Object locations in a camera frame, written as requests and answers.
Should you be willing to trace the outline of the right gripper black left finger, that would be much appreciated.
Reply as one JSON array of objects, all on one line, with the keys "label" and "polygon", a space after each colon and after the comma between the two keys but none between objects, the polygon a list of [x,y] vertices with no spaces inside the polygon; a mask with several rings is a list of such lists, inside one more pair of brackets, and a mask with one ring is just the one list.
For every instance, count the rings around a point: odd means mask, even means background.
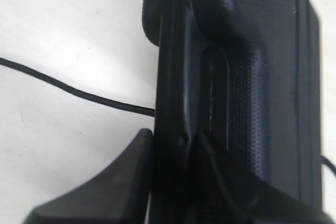
[{"label": "right gripper black left finger", "polygon": [[101,173],[34,208],[25,223],[144,223],[153,159],[153,134],[141,129]]}]

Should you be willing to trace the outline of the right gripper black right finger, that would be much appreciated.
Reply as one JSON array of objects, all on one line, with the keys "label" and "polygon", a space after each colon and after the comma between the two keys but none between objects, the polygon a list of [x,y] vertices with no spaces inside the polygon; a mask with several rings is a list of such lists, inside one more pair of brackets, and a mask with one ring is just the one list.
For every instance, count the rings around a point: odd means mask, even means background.
[{"label": "right gripper black right finger", "polygon": [[199,223],[333,223],[252,174],[209,132],[198,136],[196,160]]}]

